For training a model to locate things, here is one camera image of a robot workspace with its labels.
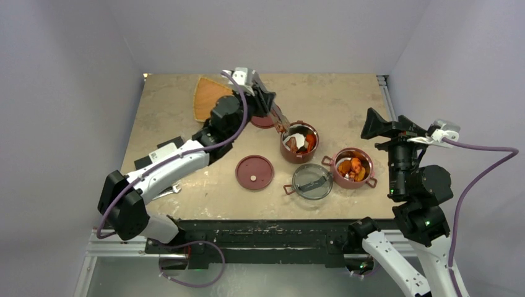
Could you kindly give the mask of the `steel food tongs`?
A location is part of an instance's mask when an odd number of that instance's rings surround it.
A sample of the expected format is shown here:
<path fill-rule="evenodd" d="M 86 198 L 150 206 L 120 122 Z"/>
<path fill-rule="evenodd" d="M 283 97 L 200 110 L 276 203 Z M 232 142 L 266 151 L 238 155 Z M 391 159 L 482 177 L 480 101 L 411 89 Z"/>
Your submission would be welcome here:
<path fill-rule="evenodd" d="M 263 84 L 263 82 L 262 82 L 262 80 L 261 80 L 261 78 L 260 78 L 260 76 L 259 76 L 259 74 L 257 72 L 255 73 L 255 76 L 254 76 L 253 90 L 255 90 L 255 89 L 268 91 L 268 89 Z M 277 131 L 277 128 L 279 126 L 282 126 L 282 127 L 286 128 L 286 132 L 287 132 L 289 127 L 290 127 L 290 122 L 284 116 L 284 114 L 281 112 L 280 108 L 278 107 L 277 103 L 275 102 L 275 99 L 274 99 L 274 102 L 273 102 L 273 105 L 271 107 L 269 115 L 271 115 L 272 113 L 275 113 L 277 115 L 277 117 L 279 118 L 278 120 L 274 120 L 274 122 L 275 122 L 274 126 L 275 126 L 276 131 Z"/>

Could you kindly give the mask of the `orange fried chicken wing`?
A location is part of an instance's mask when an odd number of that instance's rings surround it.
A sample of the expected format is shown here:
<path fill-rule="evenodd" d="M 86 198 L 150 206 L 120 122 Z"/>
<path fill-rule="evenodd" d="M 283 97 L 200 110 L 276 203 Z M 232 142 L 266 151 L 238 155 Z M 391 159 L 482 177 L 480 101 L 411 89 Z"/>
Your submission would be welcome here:
<path fill-rule="evenodd" d="M 337 172 L 345 179 L 354 182 L 363 181 L 367 174 L 366 169 L 364 168 L 361 160 L 356 157 L 345 159 L 344 161 L 342 161 L 337 166 Z"/>

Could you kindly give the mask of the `white round rice cracker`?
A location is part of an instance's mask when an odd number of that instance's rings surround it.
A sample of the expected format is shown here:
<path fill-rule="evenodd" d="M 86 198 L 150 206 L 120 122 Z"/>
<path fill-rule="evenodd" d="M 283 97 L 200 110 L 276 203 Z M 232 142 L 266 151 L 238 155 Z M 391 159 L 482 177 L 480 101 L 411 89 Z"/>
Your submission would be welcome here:
<path fill-rule="evenodd" d="M 290 137 L 295 137 L 296 138 L 298 150 L 301 149 L 302 147 L 304 147 L 304 143 L 305 143 L 305 135 L 304 134 L 294 133 L 294 134 L 291 134 L 289 136 L 286 136 L 285 139 L 283 140 L 283 143 L 285 144 L 286 141 L 288 141 L 288 139 Z"/>

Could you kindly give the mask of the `dark red steel lunch pot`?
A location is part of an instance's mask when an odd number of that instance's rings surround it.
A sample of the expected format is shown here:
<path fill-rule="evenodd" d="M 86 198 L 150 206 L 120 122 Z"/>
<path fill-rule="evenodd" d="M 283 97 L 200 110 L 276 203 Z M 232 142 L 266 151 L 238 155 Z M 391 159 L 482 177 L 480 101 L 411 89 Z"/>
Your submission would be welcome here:
<path fill-rule="evenodd" d="M 316 147 L 309 153 L 305 153 L 305 148 L 302 147 L 296 153 L 292 153 L 287 146 L 283 143 L 283 140 L 286 136 L 289 136 L 294 133 L 301 133 L 305 136 L 307 134 L 315 134 L 317 138 Z M 292 123 L 287 132 L 281 133 L 280 136 L 280 153 L 283 158 L 289 163 L 293 164 L 303 164 L 311 161 L 314 157 L 315 151 L 319 147 L 320 138 L 317 130 L 310 124 L 304 121 L 295 121 Z"/>

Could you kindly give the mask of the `red white shrimp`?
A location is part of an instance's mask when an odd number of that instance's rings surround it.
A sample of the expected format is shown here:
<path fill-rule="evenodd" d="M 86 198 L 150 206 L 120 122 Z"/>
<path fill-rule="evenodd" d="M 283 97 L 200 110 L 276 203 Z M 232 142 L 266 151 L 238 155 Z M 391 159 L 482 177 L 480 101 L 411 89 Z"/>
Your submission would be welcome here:
<path fill-rule="evenodd" d="M 304 143 L 305 153 L 311 152 L 316 147 L 316 142 L 317 142 L 317 138 L 315 134 L 307 134 L 305 136 L 305 143 Z"/>

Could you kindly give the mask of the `glass lid with red clasp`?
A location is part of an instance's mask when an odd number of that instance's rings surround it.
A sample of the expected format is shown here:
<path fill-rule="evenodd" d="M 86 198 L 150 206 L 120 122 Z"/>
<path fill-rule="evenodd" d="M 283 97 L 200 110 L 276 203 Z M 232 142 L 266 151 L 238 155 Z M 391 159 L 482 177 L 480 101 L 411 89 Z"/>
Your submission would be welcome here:
<path fill-rule="evenodd" d="M 330 194 L 332 174 L 321 165 L 304 164 L 292 175 L 292 182 L 283 186 L 286 195 L 297 194 L 306 200 L 321 200 Z"/>

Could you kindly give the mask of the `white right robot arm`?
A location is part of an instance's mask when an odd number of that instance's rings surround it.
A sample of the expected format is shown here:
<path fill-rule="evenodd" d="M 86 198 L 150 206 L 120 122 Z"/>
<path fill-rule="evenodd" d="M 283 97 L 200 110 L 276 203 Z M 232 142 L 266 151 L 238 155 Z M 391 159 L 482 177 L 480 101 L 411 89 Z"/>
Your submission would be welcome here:
<path fill-rule="evenodd" d="M 436 120 L 423 129 L 405 116 L 387 121 L 367 111 L 363 139 L 385 137 L 376 144 L 388 153 L 389 194 L 394 221 L 422 266 L 417 271 L 387 240 L 377 223 L 365 217 L 348 227 L 346 251 L 365 251 L 387 271 L 406 296 L 467 296 L 451 252 L 453 237 L 441 209 L 453 197 L 450 173 L 438 165 L 420 166 L 431 145 L 451 147 L 459 126 Z"/>

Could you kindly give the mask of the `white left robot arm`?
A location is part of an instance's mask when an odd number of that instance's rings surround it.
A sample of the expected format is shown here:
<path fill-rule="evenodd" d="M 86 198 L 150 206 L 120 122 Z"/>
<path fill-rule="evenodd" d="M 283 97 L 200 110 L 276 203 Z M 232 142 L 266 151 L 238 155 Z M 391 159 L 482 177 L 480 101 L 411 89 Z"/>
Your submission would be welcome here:
<path fill-rule="evenodd" d="M 131 173 L 111 172 L 97 205 L 103 223 L 108 223 L 122 240 L 142 235 L 160 241 L 170 253 L 182 250 L 184 236 L 174 219 L 150 215 L 146 205 L 174 182 L 226 155 L 253 116 L 269 115 L 275 97 L 274 92 L 258 89 L 253 95 L 235 92 L 224 96 L 203 127 L 180 148 Z"/>

